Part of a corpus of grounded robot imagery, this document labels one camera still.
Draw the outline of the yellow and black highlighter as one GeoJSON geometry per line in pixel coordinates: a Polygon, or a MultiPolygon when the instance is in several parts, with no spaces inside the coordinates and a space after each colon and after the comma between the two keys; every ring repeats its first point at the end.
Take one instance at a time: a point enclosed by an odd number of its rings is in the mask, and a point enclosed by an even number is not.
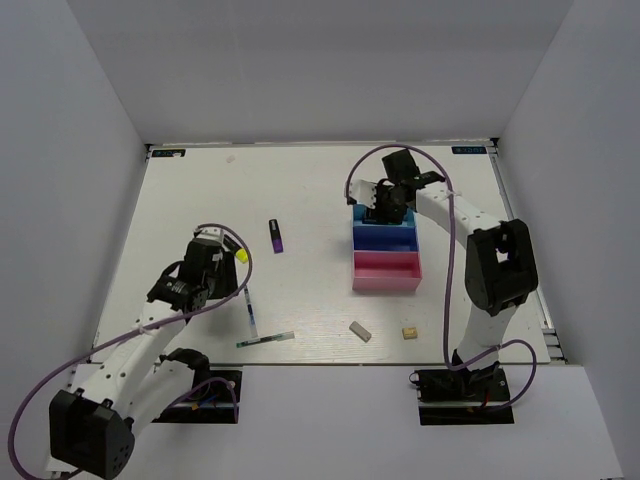
{"type": "Polygon", "coordinates": [[[249,259],[246,250],[236,240],[230,236],[226,236],[223,239],[223,244],[238,261],[242,264],[248,263],[249,259]]]}

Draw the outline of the purple and black highlighter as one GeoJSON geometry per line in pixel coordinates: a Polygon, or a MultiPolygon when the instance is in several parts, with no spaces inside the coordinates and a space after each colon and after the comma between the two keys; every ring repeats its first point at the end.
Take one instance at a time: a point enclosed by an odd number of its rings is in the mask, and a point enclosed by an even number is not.
{"type": "Polygon", "coordinates": [[[269,220],[269,233],[272,243],[272,248],[275,254],[284,252],[284,246],[281,236],[280,227],[276,219],[269,220]]]}

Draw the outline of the blue and white pen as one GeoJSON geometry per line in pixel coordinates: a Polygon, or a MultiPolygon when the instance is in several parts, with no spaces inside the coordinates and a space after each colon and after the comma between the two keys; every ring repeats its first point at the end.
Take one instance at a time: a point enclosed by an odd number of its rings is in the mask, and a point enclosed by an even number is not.
{"type": "Polygon", "coordinates": [[[259,333],[256,325],[255,313],[254,313],[250,291],[248,287],[244,288],[244,297],[245,297],[246,307],[249,315],[249,328],[250,328],[251,338],[255,339],[259,337],[259,333]]]}

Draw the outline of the green and white pen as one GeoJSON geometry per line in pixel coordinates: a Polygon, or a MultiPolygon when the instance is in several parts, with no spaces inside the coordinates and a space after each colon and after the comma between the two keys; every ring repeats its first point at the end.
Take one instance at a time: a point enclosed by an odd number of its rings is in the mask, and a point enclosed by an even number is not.
{"type": "Polygon", "coordinates": [[[288,332],[283,332],[283,333],[278,333],[278,334],[273,334],[273,335],[268,335],[268,336],[262,336],[262,337],[257,337],[257,338],[252,338],[249,340],[245,340],[245,341],[241,341],[241,342],[237,342],[236,343],[236,347],[237,348],[245,348],[248,346],[253,346],[253,345],[258,345],[258,344],[263,344],[263,343],[270,343],[270,342],[274,342],[274,341],[286,341],[286,340],[291,340],[295,338],[295,332],[294,331],[288,331],[288,332]]]}

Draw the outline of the grey eraser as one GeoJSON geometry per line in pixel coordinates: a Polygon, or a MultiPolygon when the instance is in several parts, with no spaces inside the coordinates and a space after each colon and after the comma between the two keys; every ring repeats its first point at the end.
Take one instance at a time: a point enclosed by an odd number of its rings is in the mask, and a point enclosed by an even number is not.
{"type": "Polygon", "coordinates": [[[365,343],[368,343],[372,337],[372,334],[357,321],[349,325],[349,330],[365,343]]]}

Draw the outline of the tan eraser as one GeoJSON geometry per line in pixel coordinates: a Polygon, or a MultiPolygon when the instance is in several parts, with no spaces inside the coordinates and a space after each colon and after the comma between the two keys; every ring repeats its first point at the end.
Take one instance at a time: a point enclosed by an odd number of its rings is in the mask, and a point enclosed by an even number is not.
{"type": "Polygon", "coordinates": [[[418,331],[416,327],[406,327],[402,329],[402,336],[404,340],[414,340],[418,338],[418,331]]]}

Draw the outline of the green and black highlighter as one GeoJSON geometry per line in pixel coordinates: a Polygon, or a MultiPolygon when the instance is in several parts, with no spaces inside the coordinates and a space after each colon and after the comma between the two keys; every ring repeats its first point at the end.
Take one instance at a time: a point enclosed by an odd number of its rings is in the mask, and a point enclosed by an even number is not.
{"type": "Polygon", "coordinates": [[[365,210],[362,222],[365,224],[375,225],[399,225],[403,222],[404,216],[397,212],[387,212],[383,210],[369,209],[365,210]]]}

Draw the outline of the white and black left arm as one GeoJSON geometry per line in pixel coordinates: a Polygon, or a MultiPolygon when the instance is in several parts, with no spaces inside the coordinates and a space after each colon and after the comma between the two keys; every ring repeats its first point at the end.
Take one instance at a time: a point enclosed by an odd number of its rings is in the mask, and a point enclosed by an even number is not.
{"type": "Polygon", "coordinates": [[[146,295],[133,338],[117,344],[75,391],[49,405],[54,459],[102,479],[116,478],[137,436],[177,397],[199,399],[211,387],[208,358],[193,350],[165,351],[193,312],[238,288],[234,253],[219,229],[198,232],[182,260],[167,267],[146,295]]]}

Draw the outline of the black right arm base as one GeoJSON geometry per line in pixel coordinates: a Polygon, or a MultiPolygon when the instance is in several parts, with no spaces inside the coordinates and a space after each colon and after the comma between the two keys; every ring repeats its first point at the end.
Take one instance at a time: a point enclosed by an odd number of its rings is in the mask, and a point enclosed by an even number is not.
{"type": "Polygon", "coordinates": [[[409,375],[416,389],[421,426],[480,426],[514,424],[512,407],[497,407],[511,399],[505,372],[467,382],[449,369],[414,370],[409,375]]]}

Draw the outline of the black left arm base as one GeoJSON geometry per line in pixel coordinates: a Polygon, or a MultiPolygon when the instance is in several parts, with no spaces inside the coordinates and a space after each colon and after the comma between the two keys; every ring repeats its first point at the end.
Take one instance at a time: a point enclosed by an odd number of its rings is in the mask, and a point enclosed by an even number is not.
{"type": "Polygon", "coordinates": [[[223,378],[232,387],[232,396],[224,382],[202,387],[186,400],[167,408],[153,420],[157,424],[216,425],[237,423],[240,413],[243,372],[238,369],[211,370],[211,377],[223,378]]]}

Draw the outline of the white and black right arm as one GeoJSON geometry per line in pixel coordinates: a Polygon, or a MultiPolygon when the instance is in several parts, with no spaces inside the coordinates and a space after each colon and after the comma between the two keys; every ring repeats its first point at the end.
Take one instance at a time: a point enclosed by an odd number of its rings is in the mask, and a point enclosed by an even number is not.
{"type": "Polygon", "coordinates": [[[387,144],[386,176],[372,198],[375,212],[397,215],[410,209],[449,234],[444,297],[443,356],[453,390],[472,399],[488,385],[485,371],[499,363],[499,351],[524,340],[504,339],[516,311],[538,287],[538,273],[529,229],[519,219],[500,220],[454,191],[445,168],[425,151],[387,144]],[[465,250],[464,287],[471,301],[462,339],[449,349],[455,250],[465,250]]]}

